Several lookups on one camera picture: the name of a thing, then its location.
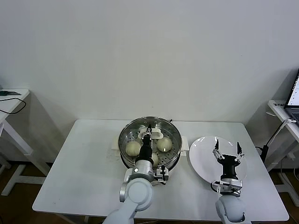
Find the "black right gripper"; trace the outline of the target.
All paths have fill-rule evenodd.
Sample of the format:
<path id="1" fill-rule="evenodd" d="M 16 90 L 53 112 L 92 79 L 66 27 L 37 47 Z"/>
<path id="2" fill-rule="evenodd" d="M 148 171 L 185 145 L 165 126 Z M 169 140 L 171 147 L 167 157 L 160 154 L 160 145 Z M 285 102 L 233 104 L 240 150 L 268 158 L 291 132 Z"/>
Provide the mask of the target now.
<path id="1" fill-rule="evenodd" d="M 241 159 L 245 156 L 242 152 L 242 147 L 237 142 L 237 156 L 234 155 L 222 155 L 219 151 L 219 140 L 216 140 L 213 154 L 218 160 L 218 163 L 222 165 L 221 179 L 238 179 L 235 168 L 240 165 Z"/>

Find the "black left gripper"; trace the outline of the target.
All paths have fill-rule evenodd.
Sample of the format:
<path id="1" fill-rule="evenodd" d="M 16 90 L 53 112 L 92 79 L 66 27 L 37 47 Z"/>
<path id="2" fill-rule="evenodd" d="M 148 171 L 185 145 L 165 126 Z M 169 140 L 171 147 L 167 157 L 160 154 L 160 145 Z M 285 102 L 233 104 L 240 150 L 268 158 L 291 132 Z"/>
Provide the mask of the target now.
<path id="1" fill-rule="evenodd" d="M 143 135 L 143 145 L 140 148 L 138 160 L 146 160 L 146 161 L 153 161 L 152 160 L 152 148 L 151 148 L 151 134 L 152 134 L 152 126 L 149 125 L 146 128 L 146 131 Z"/>

